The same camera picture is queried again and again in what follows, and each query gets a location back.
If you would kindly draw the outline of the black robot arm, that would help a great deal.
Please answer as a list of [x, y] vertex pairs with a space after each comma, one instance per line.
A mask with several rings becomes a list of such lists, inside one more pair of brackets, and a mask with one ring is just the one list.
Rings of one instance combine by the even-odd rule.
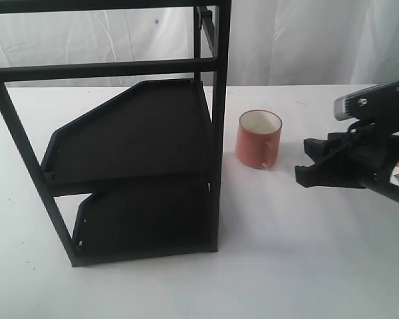
[[399, 203], [399, 136], [378, 142], [372, 134], [329, 133], [303, 145], [314, 164], [295, 167], [298, 184], [369, 189]]

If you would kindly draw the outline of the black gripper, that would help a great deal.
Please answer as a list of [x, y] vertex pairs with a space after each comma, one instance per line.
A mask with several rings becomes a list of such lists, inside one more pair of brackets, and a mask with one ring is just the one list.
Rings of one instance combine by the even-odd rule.
[[329, 133], [326, 140], [307, 138], [305, 153], [315, 162], [295, 166], [303, 187], [387, 189], [390, 184], [391, 139], [374, 134]]

